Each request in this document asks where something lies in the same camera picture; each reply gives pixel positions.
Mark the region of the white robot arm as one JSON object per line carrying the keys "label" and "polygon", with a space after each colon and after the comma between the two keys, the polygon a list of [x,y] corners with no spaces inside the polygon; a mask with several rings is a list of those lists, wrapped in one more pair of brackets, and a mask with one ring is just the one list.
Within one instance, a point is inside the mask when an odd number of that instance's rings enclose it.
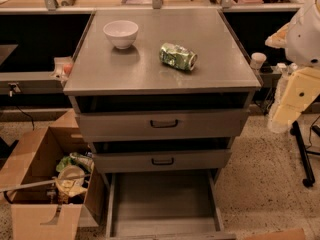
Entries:
{"label": "white robot arm", "polygon": [[269,111],[269,130],[283,133],[320,95],[320,0],[306,0],[265,44],[283,48],[286,58],[297,66],[278,80]]}

